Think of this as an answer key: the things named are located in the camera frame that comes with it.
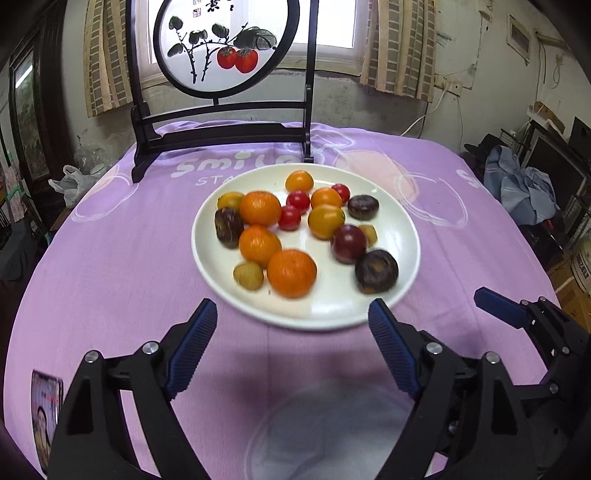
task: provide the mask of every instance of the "wall outlet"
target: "wall outlet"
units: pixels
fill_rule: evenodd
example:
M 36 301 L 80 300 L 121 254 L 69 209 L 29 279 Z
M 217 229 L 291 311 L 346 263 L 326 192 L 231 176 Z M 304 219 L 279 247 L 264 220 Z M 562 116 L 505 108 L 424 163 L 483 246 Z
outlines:
M 440 88 L 441 90 L 447 90 L 452 95 L 461 96 L 464 83 L 454 77 L 435 74 L 435 87 Z

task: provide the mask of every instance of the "orange tomato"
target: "orange tomato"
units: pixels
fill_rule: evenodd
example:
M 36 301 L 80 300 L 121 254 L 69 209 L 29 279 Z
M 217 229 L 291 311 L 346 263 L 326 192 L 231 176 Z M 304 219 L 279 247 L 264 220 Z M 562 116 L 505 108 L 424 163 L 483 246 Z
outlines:
M 343 205 L 343 200 L 341 200 L 340 195 L 337 193 L 336 190 L 324 187 L 316 190 L 312 194 L 310 204 L 312 205 L 313 209 L 320 205 L 332 205 L 333 207 L 341 207 Z
M 312 234 L 320 240 L 330 240 L 336 229 L 344 224 L 344 211 L 332 205 L 320 205 L 308 215 L 308 226 Z
M 245 260 L 266 268 L 273 254 L 281 250 L 276 234 L 260 225 L 252 225 L 242 232 L 238 248 Z
M 312 175 L 304 170 L 296 170 L 287 177 L 285 181 L 285 189 L 288 192 L 301 190 L 302 192 L 310 192 L 314 188 L 314 179 Z
M 317 272 L 316 263 L 306 252 L 287 249 L 271 257 L 267 279 L 279 295 L 298 299 L 310 291 Z
M 248 225 L 275 225 L 281 218 L 281 203 L 271 192 L 249 192 L 240 202 L 240 216 Z

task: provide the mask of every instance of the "metal screw head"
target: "metal screw head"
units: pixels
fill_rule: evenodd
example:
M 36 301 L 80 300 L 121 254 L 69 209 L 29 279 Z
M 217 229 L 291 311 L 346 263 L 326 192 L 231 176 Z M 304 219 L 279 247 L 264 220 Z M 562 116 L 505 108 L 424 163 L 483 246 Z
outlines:
M 501 357 L 499 356 L 498 353 L 496 352 L 487 352 L 485 355 L 485 358 L 487 361 L 489 361 L 490 363 L 497 364 L 501 361 Z
M 99 352 L 96 350 L 91 350 L 84 356 L 84 361 L 91 364 L 96 362 L 99 359 Z
M 158 348 L 160 348 L 160 346 L 157 342 L 147 342 L 143 344 L 142 351 L 146 355 L 152 355 L 153 353 L 156 353 L 158 351 Z
M 427 352 L 437 355 L 438 353 L 443 352 L 443 347 L 437 342 L 429 342 L 427 344 Z

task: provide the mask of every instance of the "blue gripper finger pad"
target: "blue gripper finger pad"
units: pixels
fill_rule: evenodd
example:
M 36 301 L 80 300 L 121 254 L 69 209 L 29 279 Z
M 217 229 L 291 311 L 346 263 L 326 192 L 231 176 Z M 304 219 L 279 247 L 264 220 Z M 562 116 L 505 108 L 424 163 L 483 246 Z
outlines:
M 416 398 L 421 391 L 416 361 L 390 319 L 391 315 L 387 307 L 374 300 L 369 304 L 369 329 L 398 388 Z
M 513 328 L 520 329 L 529 325 L 525 307 L 497 292 L 481 287 L 474 293 L 474 303 L 478 308 L 497 317 Z
M 217 326 L 217 307 L 205 300 L 202 309 L 189 319 L 189 329 L 168 362 L 168 381 L 164 391 L 170 399 L 187 389 L 203 352 Z

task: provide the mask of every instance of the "white plastic bag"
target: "white plastic bag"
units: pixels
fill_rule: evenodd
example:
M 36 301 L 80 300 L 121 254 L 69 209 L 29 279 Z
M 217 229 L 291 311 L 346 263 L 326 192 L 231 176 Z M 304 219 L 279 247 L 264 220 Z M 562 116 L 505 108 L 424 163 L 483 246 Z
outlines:
M 57 193 L 64 194 L 66 207 L 74 208 L 96 181 L 97 179 L 91 175 L 83 175 L 76 167 L 65 165 L 64 178 L 61 180 L 49 180 L 49 185 Z

